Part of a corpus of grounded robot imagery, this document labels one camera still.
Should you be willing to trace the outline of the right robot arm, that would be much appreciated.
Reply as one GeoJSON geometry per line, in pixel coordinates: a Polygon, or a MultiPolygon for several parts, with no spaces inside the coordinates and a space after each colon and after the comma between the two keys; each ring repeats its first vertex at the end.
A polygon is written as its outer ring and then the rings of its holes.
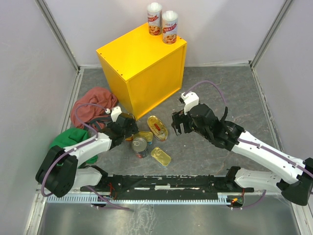
{"type": "Polygon", "coordinates": [[[234,152],[269,169],[269,172],[246,171],[243,168],[225,178],[229,191],[242,188],[280,191],[288,201],[306,206],[313,189],[313,160],[292,157],[260,141],[243,127],[222,118],[205,104],[190,111],[172,113],[172,127],[176,135],[196,132],[215,147],[234,152]]]}

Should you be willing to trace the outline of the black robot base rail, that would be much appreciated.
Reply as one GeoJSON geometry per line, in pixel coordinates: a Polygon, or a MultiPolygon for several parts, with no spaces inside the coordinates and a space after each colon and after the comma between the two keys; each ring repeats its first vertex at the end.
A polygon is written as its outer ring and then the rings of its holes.
{"type": "Polygon", "coordinates": [[[226,176],[214,175],[112,175],[105,176],[96,192],[105,192],[114,199],[217,199],[218,193],[252,193],[254,188],[242,188],[234,181],[240,168],[232,167],[226,176]]]}

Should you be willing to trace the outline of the white porridge can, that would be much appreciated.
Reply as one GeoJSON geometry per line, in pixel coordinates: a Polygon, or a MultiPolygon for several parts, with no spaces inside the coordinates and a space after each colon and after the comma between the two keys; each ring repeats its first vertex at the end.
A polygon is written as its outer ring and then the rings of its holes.
{"type": "Polygon", "coordinates": [[[178,14],[169,10],[162,14],[162,41],[171,45],[177,40],[178,14]]]}
{"type": "Polygon", "coordinates": [[[150,35],[158,36],[161,34],[162,24],[162,5],[152,2],[147,6],[148,31],[150,35]]]}

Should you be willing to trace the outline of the oval gold fish tin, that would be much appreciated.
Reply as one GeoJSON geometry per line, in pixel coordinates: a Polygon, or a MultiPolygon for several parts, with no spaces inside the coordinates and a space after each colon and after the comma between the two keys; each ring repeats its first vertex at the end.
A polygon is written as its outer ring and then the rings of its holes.
{"type": "Polygon", "coordinates": [[[124,118],[131,118],[131,119],[135,120],[135,117],[132,114],[121,113],[121,116],[124,118]]]}

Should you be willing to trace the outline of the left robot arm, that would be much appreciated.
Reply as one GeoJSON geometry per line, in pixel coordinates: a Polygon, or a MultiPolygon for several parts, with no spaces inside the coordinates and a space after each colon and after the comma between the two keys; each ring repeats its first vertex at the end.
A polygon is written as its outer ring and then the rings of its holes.
{"type": "Polygon", "coordinates": [[[73,146],[49,149],[35,179],[44,197],[63,197],[73,188],[93,186],[103,191],[108,186],[107,173],[97,166],[80,168],[91,157],[107,152],[139,132],[133,116],[121,113],[95,136],[73,146]]]}

